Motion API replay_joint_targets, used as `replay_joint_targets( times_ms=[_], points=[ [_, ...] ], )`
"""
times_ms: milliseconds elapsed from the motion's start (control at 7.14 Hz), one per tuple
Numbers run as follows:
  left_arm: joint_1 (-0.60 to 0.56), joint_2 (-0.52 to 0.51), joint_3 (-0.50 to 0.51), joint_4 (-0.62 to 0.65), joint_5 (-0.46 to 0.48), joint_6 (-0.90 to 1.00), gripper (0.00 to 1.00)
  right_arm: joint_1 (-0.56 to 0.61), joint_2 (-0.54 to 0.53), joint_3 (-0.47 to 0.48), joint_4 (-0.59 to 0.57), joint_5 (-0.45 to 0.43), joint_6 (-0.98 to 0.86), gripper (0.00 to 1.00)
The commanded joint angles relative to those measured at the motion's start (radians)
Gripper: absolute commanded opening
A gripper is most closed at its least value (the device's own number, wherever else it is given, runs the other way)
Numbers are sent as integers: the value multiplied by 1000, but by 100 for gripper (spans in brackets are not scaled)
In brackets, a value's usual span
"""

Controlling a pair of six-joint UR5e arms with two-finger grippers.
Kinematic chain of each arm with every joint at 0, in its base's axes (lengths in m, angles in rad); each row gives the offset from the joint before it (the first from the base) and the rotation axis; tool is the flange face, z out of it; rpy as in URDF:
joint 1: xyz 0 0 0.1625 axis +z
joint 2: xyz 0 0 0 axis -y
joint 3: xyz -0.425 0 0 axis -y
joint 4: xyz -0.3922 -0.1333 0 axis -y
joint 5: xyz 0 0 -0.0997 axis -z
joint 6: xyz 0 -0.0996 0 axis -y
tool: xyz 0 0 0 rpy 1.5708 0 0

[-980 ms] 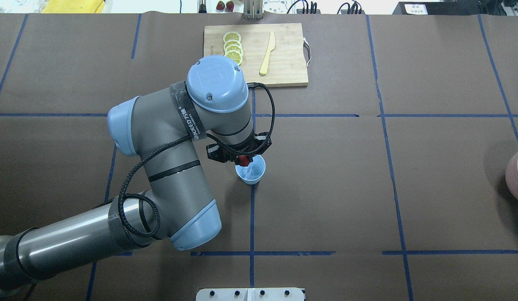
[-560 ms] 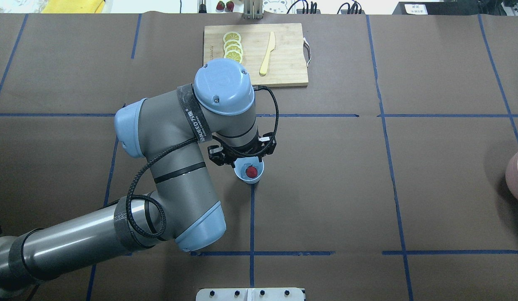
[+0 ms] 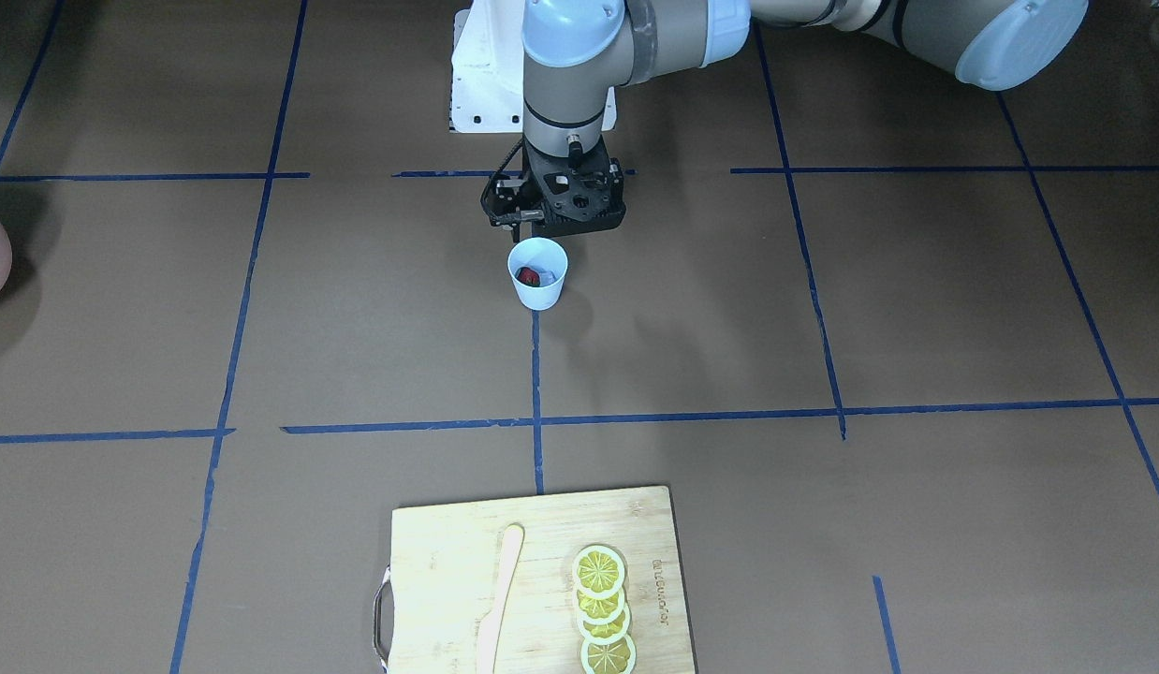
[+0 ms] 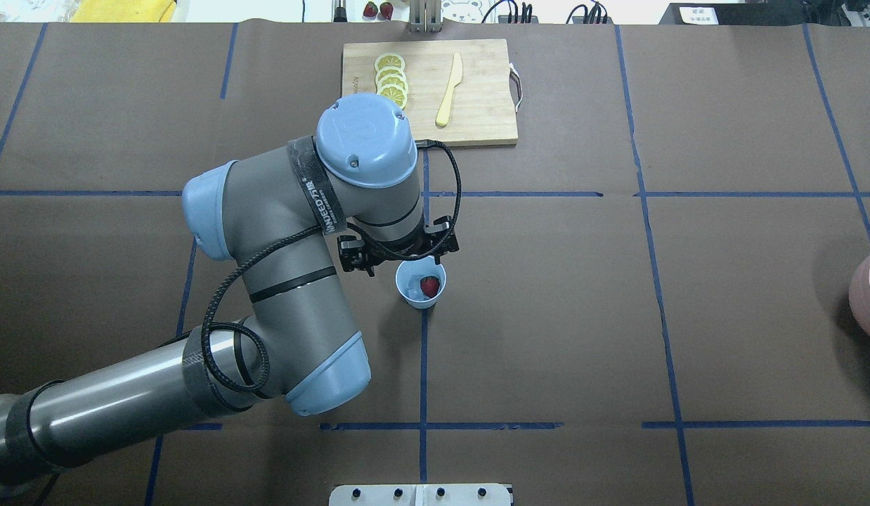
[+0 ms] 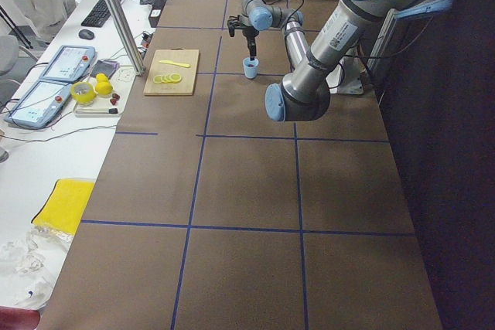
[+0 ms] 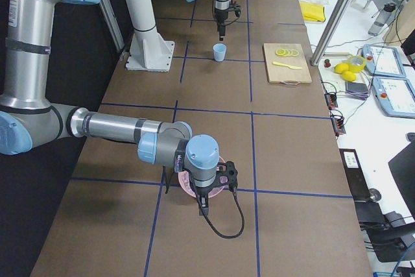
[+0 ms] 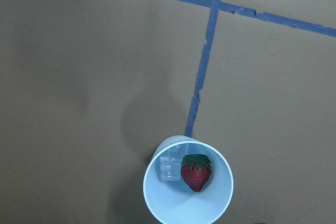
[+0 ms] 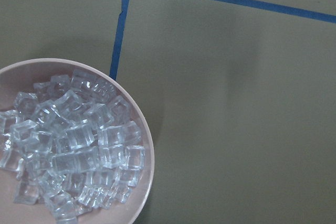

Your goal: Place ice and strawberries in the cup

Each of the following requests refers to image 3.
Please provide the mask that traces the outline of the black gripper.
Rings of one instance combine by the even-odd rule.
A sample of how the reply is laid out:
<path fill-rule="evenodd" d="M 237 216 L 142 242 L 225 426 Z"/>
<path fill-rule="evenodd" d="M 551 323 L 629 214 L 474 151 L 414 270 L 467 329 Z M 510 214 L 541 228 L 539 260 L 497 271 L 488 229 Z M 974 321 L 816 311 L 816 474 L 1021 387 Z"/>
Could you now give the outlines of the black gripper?
<path fill-rule="evenodd" d="M 542 224 L 545 210 L 541 199 L 529 196 L 527 186 L 534 185 L 525 173 L 491 173 L 481 189 L 481 210 L 487 222 L 503 230 L 519 230 L 523 225 Z"/>

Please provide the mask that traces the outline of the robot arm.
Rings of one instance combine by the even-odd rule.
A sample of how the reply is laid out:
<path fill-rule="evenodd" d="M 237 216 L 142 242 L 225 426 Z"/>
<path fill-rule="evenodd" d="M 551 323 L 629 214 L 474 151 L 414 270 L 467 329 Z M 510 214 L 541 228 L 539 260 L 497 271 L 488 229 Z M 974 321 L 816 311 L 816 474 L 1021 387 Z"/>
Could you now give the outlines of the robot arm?
<path fill-rule="evenodd" d="M 457 16 L 452 67 L 512 97 L 519 175 L 482 188 L 493 227 L 532 236 L 613 229 L 625 173 L 607 154 L 614 88 L 738 54 L 756 24 L 862 32 L 1003 91 L 1036 76 L 1076 37 L 1085 1 L 476 1 Z"/>

